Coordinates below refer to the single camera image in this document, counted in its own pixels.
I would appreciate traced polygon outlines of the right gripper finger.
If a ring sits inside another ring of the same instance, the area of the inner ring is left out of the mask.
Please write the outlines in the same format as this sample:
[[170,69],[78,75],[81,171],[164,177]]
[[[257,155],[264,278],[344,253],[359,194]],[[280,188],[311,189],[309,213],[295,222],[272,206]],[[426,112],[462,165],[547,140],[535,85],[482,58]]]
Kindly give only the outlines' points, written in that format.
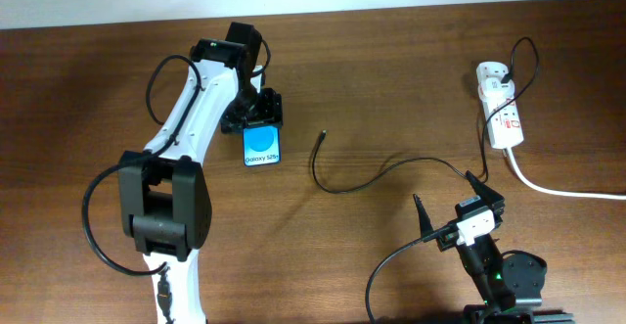
[[433,233],[433,227],[420,197],[417,194],[414,194],[413,200],[418,214],[421,238],[426,239],[430,234]]
[[485,183],[480,182],[469,170],[466,172],[466,179],[475,194],[493,211],[502,210],[505,207],[504,197]]

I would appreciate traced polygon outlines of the blue Galaxy smartphone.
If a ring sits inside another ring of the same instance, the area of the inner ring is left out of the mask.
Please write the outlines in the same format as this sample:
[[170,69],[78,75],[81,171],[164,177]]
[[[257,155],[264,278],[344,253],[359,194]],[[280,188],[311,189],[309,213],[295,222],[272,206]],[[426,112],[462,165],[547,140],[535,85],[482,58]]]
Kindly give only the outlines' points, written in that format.
[[246,128],[244,164],[247,167],[275,164],[281,161],[280,130],[276,126]]

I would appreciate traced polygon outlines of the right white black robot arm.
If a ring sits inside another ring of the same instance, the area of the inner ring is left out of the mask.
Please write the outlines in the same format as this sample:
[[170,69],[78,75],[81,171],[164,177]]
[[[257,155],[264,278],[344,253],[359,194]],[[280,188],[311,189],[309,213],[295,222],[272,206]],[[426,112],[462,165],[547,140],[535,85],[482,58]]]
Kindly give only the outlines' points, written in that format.
[[414,198],[422,241],[434,241],[441,252],[456,250],[483,299],[483,304],[465,307],[462,321],[572,323],[571,313],[538,309],[543,303],[547,262],[525,251],[501,252],[491,236],[503,222],[505,198],[469,171],[466,179],[474,196],[456,204],[456,217],[438,229],[432,227],[420,198]]

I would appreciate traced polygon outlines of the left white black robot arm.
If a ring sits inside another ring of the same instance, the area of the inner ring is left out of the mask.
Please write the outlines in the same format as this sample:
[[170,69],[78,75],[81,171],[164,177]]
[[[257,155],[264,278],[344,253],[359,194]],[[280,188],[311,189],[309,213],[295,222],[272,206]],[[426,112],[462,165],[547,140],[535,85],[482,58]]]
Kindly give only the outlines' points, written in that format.
[[246,166],[281,159],[282,97],[257,62],[267,47],[246,23],[232,23],[223,40],[200,40],[183,59],[188,80],[158,134],[120,159],[122,229],[153,272],[160,323],[207,320],[199,253],[212,208],[202,165],[214,133],[242,135]]

